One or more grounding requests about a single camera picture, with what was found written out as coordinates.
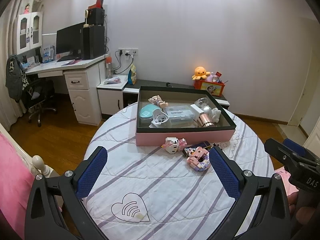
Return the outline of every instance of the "bedpost knob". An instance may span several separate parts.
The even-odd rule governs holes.
[[[43,159],[39,155],[35,155],[32,157],[32,164],[35,168],[40,170],[45,177],[49,176],[50,169],[48,165],[44,164]]]

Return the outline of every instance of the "bed frame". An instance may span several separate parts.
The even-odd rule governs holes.
[[[11,142],[13,147],[16,149],[17,154],[21,157],[23,163],[34,176],[40,173],[42,173],[46,178],[59,176],[59,174],[53,168],[44,164],[43,159],[39,155],[31,157],[29,154],[27,154],[10,136],[2,124],[0,124],[0,133],[2,133]]]

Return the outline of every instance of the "white cabinet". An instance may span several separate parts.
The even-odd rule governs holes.
[[[116,114],[123,109],[122,90],[98,89],[101,112],[103,114]]]
[[[303,146],[320,157],[320,118]]]
[[[19,15],[14,28],[13,47],[16,54],[42,46],[42,12]]]
[[[79,123],[95,123],[89,90],[69,90],[73,110]]]
[[[99,63],[83,70],[65,71],[64,75],[78,122],[99,125],[102,120],[97,92]]]
[[[42,46],[42,12],[31,13],[30,49]]]

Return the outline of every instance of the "open box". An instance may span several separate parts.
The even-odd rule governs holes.
[[[141,122],[140,110],[147,104],[148,99],[159,95],[163,101],[170,106],[192,105],[199,98],[208,98],[209,106],[218,108],[221,111],[216,127],[195,127],[195,128],[150,128],[150,124]],[[140,88],[138,97],[136,144],[137,146],[160,146],[164,144],[165,138],[185,138],[188,145],[197,144],[203,141],[222,142],[229,141],[236,130],[236,125],[219,105],[219,103],[205,90],[170,88],[170,87],[144,87]]]

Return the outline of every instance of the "rose gold cylinder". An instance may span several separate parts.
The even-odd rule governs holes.
[[[211,118],[207,114],[201,114],[197,119],[197,124],[200,127],[213,127],[215,124],[212,122]]]

